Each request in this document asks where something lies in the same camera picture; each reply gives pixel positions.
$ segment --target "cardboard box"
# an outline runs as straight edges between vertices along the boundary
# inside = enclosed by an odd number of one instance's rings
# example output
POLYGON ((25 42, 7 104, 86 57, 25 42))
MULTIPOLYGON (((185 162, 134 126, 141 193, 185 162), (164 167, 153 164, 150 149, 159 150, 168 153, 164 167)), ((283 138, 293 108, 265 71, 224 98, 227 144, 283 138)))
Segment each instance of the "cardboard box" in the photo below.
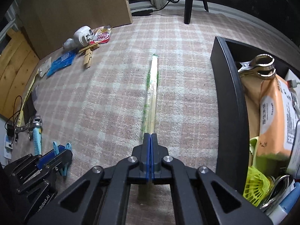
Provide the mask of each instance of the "cardboard box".
POLYGON ((80 27, 132 23, 128 0, 22 0, 20 20, 38 57, 62 47, 80 27))

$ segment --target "orange package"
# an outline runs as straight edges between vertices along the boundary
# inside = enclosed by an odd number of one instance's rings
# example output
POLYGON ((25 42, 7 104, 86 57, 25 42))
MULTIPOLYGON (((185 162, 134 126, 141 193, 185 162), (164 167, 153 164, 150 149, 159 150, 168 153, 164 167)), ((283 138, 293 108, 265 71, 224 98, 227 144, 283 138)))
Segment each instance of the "orange package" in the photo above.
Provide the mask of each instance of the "orange package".
POLYGON ((257 156, 288 160, 293 147, 298 115, 287 83, 276 75, 264 80, 260 92, 260 128, 257 156))

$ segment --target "pink plaid carpet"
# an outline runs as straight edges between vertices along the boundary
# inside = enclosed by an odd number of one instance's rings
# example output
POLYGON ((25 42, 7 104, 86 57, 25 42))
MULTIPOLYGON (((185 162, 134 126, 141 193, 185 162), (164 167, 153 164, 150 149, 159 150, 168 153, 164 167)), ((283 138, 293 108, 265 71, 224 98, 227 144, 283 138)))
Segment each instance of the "pink plaid carpet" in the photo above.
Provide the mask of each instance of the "pink plaid carpet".
MULTIPOLYGON (((93 51, 89 69, 84 70, 83 56, 77 55, 70 67, 40 81, 35 107, 43 118, 43 153, 52 149, 52 141, 73 146, 67 179, 57 180, 60 192, 91 167, 105 168, 130 156, 141 143, 153 53, 159 55, 159 144, 186 165, 212 170, 218 153, 218 105, 210 62, 215 36, 259 47, 292 65, 299 62, 298 52, 248 23, 193 11, 191 24, 185 25, 183 13, 164 10, 134 17, 133 24, 114 28, 111 40, 93 51)), ((21 134, 13 158, 32 152, 28 135, 21 134)), ((137 186, 131 186, 126 223, 174 224, 169 187, 152 187, 150 196, 140 200, 137 186)))

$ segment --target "black cable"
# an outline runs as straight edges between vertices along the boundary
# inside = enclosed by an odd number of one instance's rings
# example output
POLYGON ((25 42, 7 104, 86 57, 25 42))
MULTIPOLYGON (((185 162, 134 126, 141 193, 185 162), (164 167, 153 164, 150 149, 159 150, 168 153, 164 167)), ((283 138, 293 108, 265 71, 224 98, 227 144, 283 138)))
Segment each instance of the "black cable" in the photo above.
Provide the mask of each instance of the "black cable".
POLYGON ((6 127, 6 125, 7 125, 8 121, 9 121, 11 118, 13 119, 13 129, 15 130, 15 128, 16 128, 16 126, 17 126, 17 120, 18 120, 18 118, 19 118, 19 116, 20 116, 20 112, 21 112, 21 109, 22 109, 22 104, 23 104, 23 99, 22 99, 22 96, 19 95, 19 96, 17 96, 17 97, 15 98, 15 102, 14 102, 14 104, 13 104, 13 115, 12 115, 9 119, 7 119, 7 121, 6 121, 5 124, 4 124, 4 128, 5 128, 6 130, 8 130, 7 127, 6 127), (18 97, 21 98, 21 105, 20 105, 20 109, 14 113, 14 111, 15 111, 15 106, 16 106, 16 101, 17 101, 18 97))
POLYGON ((153 12, 157 12, 160 10, 163 10, 170 2, 172 3, 178 3, 180 0, 168 0, 167 3, 160 9, 157 10, 153 10, 153 9, 148 9, 148 10, 142 10, 142 11, 137 11, 137 12, 133 12, 131 13, 132 16, 149 16, 151 15, 153 12))

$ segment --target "black drawer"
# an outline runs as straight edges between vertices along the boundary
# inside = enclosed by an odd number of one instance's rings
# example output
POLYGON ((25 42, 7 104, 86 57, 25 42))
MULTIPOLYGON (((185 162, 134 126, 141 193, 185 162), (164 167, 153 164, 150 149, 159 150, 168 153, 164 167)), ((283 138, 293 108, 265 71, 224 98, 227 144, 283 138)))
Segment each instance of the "black drawer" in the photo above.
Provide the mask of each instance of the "black drawer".
MULTIPOLYGON (((216 174, 243 194, 249 162, 249 125, 245 96, 235 61, 246 62, 259 54, 275 59, 277 74, 285 78, 291 69, 300 72, 277 56, 235 40, 215 37, 211 64, 217 90, 219 112, 219 147, 216 174)), ((281 224, 292 224, 293 214, 300 208, 300 199, 281 224)))

